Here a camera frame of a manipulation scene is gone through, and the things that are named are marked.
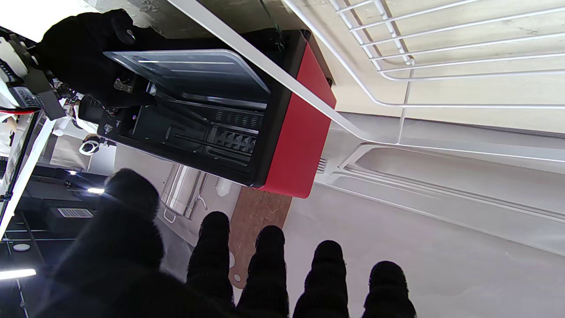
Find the wooden cutting board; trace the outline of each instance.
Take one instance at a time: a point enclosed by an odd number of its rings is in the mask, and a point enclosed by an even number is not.
[[[291,201],[290,196],[241,188],[229,233],[229,250],[235,258],[235,265],[229,270],[229,280],[235,287],[245,287],[247,267],[255,254],[257,235],[267,225],[282,229]]]

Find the cable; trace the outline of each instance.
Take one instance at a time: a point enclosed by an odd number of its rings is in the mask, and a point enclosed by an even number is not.
[[[33,114],[40,111],[39,107],[27,107],[27,108],[4,108],[0,107],[0,113],[13,114],[13,115],[26,115]]]

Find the ceiling light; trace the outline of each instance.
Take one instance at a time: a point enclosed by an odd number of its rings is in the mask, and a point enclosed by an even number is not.
[[[90,193],[94,193],[94,194],[103,194],[104,193],[104,189],[102,189],[102,188],[88,188],[87,191],[90,192]]]
[[[16,270],[6,270],[0,272],[0,280],[9,280],[12,278],[22,278],[35,275],[35,269],[16,269]]]

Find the black glove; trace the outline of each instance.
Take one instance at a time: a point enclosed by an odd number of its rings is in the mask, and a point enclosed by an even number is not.
[[[139,30],[143,30],[143,36],[152,32],[161,37],[153,30],[135,27],[122,9],[70,16],[45,33],[34,55],[41,67],[105,108],[153,104],[153,97],[143,91],[127,93],[115,89],[116,79],[124,81],[133,74],[102,53],[136,50],[135,33]]]

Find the white wire rack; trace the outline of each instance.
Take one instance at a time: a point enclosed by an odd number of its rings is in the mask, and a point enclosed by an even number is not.
[[[406,35],[402,35],[398,32],[398,28],[396,26],[396,22],[398,21],[413,18],[420,15],[430,14],[432,12],[441,11],[448,8],[468,5],[470,3],[478,2],[478,1],[486,2],[485,0],[462,0],[462,1],[449,3],[446,5],[430,7],[425,10],[415,11],[400,16],[388,16],[387,9],[385,8],[386,3],[383,0],[365,0],[346,7],[340,7],[336,0],[329,0],[329,2],[336,10],[336,14],[339,15],[339,17],[343,20],[345,25],[348,27],[349,32],[355,37],[360,48],[367,54],[369,61],[371,61],[371,63],[377,69],[377,73],[388,80],[415,82],[415,81],[438,81],[438,80],[471,79],[471,78],[494,78],[494,77],[502,78],[507,76],[565,74],[565,69],[483,72],[480,74],[456,74],[456,75],[421,76],[421,77],[414,77],[414,76],[399,77],[390,74],[394,72],[407,71],[407,70],[410,71],[421,70],[424,68],[437,68],[437,67],[447,67],[447,66],[473,65],[479,63],[565,57],[565,53],[524,54],[524,55],[512,55],[508,57],[469,59],[464,61],[442,61],[437,63],[418,64],[418,57],[419,55],[423,55],[423,54],[440,53],[440,52],[455,51],[455,50],[470,49],[470,48],[483,48],[485,46],[491,46],[491,45],[503,45],[503,44],[509,44],[515,42],[535,41],[535,40],[565,36],[565,32],[557,32],[557,33],[550,33],[544,35],[530,35],[523,37],[504,38],[500,40],[475,42],[469,44],[446,46],[446,47],[417,50],[417,51],[409,51],[407,49],[407,46],[403,43],[403,40],[407,38],[423,37],[423,36],[433,35],[435,33],[475,27],[483,24],[505,22],[515,19],[522,19],[522,18],[565,11],[565,6],[560,6],[554,8],[547,8],[543,10],[524,12],[520,14],[505,15],[497,18],[478,20],[474,22],[454,24],[448,27],[429,29],[429,30],[414,32]],[[327,39],[327,37],[322,32],[320,32],[319,28],[312,21],[310,21],[291,0],[283,0],[283,2],[285,2],[292,9],[292,11],[294,11],[302,19],[302,21],[311,29],[311,31],[316,35],[316,37],[321,40],[321,42],[339,60],[339,62],[343,65],[343,67],[346,68],[348,73],[355,79],[357,84],[364,90],[364,92],[369,96],[369,98],[378,105],[389,106],[389,107],[401,107],[401,108],[565,109],[565,104],[488,104],[488,103],[487,104],[411,104],[411,103],[407,103],[406,102],[407,100],[405,100],[405,102],[402,104],[394,104],[394,103],[381,101],[371,93],[371,91],[368,88],[368,85],[366,85],[360,79],[360,76],[358,76],[357,73],[349,66],[349,64],[344,60],[344,58],[341,56],[338,50],[336,50],[336,48],[331,44],[331,42]],[[358,21],[355,21],[355,19],[352,18],[352,16],[356,16],[355,10],[363,9],[366,6],[376,6],[379,14],[382,17],[382,20],[368,24],[359,24]],[[385,25],[390,33],[390,36],[388,38],[383,38],[380,40],[365,41],[364,38],[365,39],[368,38],[371,40],[370,34],[366,31],[368,29],[377,27],[379,25]],[[396,45],[398,53],[389,54],[389,55],[379,55],[379,46],[387,43],[394,43]],[[383,65],[383,61],[391,60],[395,58],[401,58],[403,62],[407,64],[407,66],[386,68]],[[407,95],[410,94],[409,85],[407,86],[406,94]]]
[[[534,71],[508,71],[508,72],[491,72],[484,74],[460,74],[460,75],[448,75],[448,76],[426,76],[426,77],[415,77],[415,70],[422,68],[435,68],[441,66],[456,66],[456,65],[473,65],[479,63],[487,62],[500,62],[500,61],[513,61],[513,60],[525,60],[525,59],[535,59],[543,57],[560,57],[565,56],[564,53],[548,53],[548,54],[535,54],[535,55],[515,55],[512,57],[503,58],[489,58],[489,59],[472,59],[466,61],[443,61],[438,63],[429,63],[419,65],[416,62],[414,56],[437,53],[440,51],[449,50],[459,50],[463,48],[474,48],[479,46],[489,46],[496,44],[505,44],[511,42],[521,42],[521,41],[532,41],[540,40],[543,38],[559,37],[565,35],[562,33],[552,33],[545,35],[531,35],[525,37],[514,37],[506,39],[498,39],[492,41],[484,41],[480,43],[470,43],[464,45],[446,46],[443,48],[433,48],[425,49],[419,51],[409,51],[406,46],[402,43],[402,40],[406,38],[417,38],[423,35],[429,35],[433,33],[439,33],[443,31],[467,28],[474,25],[488,24],[500,21],[507,21],[512,19],[527,18],[536,15],[543,15],[555,12],[565,11],[565,7],[555,7],[547,8],[539,11],[526,12],[521,14],[501,16],[498,18],[491,18],[486,20],[478,20],[470,23],[463,23],[457,25],[451,25],[449,27],[441,27],[436,29],[430,29],[427,31],[414,32],[406,35],[401,35],[397,31],[394,23],[403,19],[408,19],[416,17],[419,15],[430,14],[435,11],[444,10],[447,8],[469,5],[473,2],[484,1],[484,0],[462,0],[447,5],[441,5],[437,7],[427,8],[425,10],[411,12],[409,14],[404,14],[400,16],[389,16],[386,12],[386,8],[381,2],[381,0],[365,0],[360,3],[356,3],[350,6],[340,7],[336,0],[329,0],[335,9],[335,12],[341,17],[345,25],[349,28],[351,34],[355,37],[359,44],[359,49],[366,52],[368,60],[377,69],[377,73],[380,76],[393,80],[393,81],[406,81],[406,94],[404,96],[403,103],[388,103],[377,99],[371,91],[368,89],[367,85],[360,79],[353,68],[345,61],[341,54],[336,50],[332,43],[328,40],[323,32],[296,6],[291,0],[282,0],[310,29],[310,31],[317,37],[317,39],[322,42],[329,51],[336,57],[336,59],[341,63],[341,65],[347,70],[347,72],[352,76],[356,83],[363,89],[367,96],[376,104],[381,106],[402,108],[402,115],[399,122],[398,136],[395,140],[383,139],[381,136],[376,136],[371,131],[363,130],[357,125],[346,119],[339,112],[335,111],[324,101],[322,101],[318,96],[309,91],[301,83],[299,83],[295,78],[291,77],[278,65],[273,63],[269,58],[262,54],[259,50],[249,44],[245,39],[243,39],[239,34],[232,30],[229,26],[218,19],[214,14],[209,12],[208,9],[203,7],[196,0],[169,0],[174,6],[181,10],[188,17],[192,18],[194,21],[199,23],[201,26],[210,31],[213,35],[224,41],[226,44],[234,48],[235,51],[240,53],[242,56],[253,62],[267,74],[271,75],[275,80],[279,81],[282,85],[286,86],[293,93],[303,98],[310,105],[318,109],[328,118],[330,118],[335,123],[342,126],[345,130],[351,132],[358,138],[369,141],[374,145],[393,145],[395,147],[405,147],[405,148],[416,148],[416,149],[429,149],[438,151],[455,151],[462,153],[474,153],[474,154],[488,154],[494,156],[502,157],[513,157],[513,158],[526,158],[534,160],[552,161],[552,162],[565,162],[565,149],[549,149],[549,148],[539,148],[535,147],[520,147],[510,144],[499,145],[490,143],[469,143],[465,141],[453,141],[453,140],[427,140],[427,139],[409,139],[403,138],[402,130],[405,120],[405,110],[406,108],[501,108],[501,109],[565,109],[564,104],[416,104],[408,103],[408,97],[411,90],[411,83],[415,81],[440,81],[440,80],[453,80],[461,78],[488,78],[495,76],[528,76],[528,75],[544,75],[544,74],[561,74],[565,70],[552,69],[552,70],[534,70]],[[369,24],[358,24],[354,25],[351,19],[347,17],[348,13],[352,13],[358,8],[363,6],[373,5],[378,9],[382,20],[379,22],[369,23]],[[361,35],[362,31],[366,29],[375,27],[377,25],[385,25],[389,31],[390,37],[384,38],[382,40],[372,40],[370,42],[364,41]],[[395,44],[398,53],[390,55],[378,55],[374,54],[376,46],[381,44],[392,42]],[[406,66],[393,67],[393,68],[383,68],[383,61],[400,58],[402,63]],[[405,78],[390,76],[388,73],[408,71],[409,75]]]

